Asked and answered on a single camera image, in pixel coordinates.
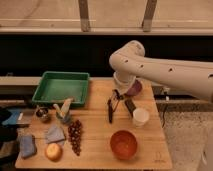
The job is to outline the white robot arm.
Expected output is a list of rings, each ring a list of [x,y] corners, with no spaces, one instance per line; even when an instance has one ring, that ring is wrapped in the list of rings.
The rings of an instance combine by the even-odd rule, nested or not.
[[[149,58],[144,46],[133,40],[115,51],[109,64],[120,94],[125,94],[140,77],[213,103],[213,62]]]

